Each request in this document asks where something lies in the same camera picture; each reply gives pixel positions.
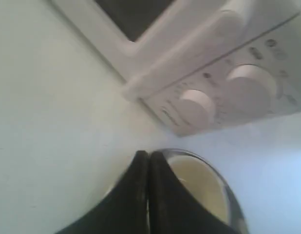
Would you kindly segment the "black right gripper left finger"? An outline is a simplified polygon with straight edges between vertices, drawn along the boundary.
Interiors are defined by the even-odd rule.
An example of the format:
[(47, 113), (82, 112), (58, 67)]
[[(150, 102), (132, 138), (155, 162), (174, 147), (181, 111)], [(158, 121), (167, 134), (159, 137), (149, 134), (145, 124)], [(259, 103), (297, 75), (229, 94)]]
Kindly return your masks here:
[(147, 234), (149, 156), (137, 151), (111, 191), (59, 234)]

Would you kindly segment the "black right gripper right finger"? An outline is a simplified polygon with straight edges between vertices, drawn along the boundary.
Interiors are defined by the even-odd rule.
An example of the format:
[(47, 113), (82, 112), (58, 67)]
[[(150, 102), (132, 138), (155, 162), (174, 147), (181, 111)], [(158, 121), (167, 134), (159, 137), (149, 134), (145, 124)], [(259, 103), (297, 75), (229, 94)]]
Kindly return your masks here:
[(150, 155), (148, 197), (152, 234), (237, 233), (199, 204), (160, 151)]

